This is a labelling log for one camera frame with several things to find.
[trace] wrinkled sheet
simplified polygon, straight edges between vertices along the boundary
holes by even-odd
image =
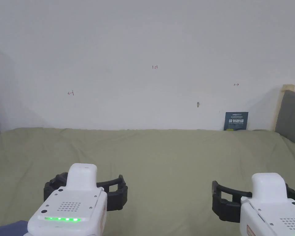
[[[0,135],[0,226],[28,221],[43,186],[73,163],[97,165],[97,181],[123,174],[121,211],[104,235],[240,235],[213,213],[211,183],[251,191],[256,172],[277,172],[295,189],[295,144],[269,131],[21,128]]]

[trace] sign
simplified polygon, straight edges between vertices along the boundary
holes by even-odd
[[[225,113],[224,130],[242,130],[247,128],[248,112]]]

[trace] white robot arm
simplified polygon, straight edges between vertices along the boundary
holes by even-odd
[[[252,176],[253,192],[212,182],[212,209],[223,221],[240,223],[242,236],[295,236],[295,191],[277,173]],[[221,193],[233,196],[222,199]]]
[[[63,178],[59,175],[46,183],[44,198],[46,194],[48,197],[29,220],[28,233],[24,236],[102,235],[107,210],[122,209],[128,188],[122,175],[119,179],[96,184],[96,173],[95,165],[75,163],[64,184],[57,186],[59,182],[55,179]],[[114,184],[118,184],[118,190],[109,192],[109,186]]]

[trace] white plastic casing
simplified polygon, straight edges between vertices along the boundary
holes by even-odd
[[[252,182],[252,198],[241,198],[241,235],[295,236],[295,201],[287,198],[283,178],[277,173],[257,173]]]
[[[106,222],[107,193],[96,186],[96,173],[95,165],[73,164],[66,187],[55,190],[29,220],[28,235],[100,236]]]

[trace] blue cloth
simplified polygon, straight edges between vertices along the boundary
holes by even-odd
[[[23,236],[27,233],[27,221],[0,226],[0,236]]]

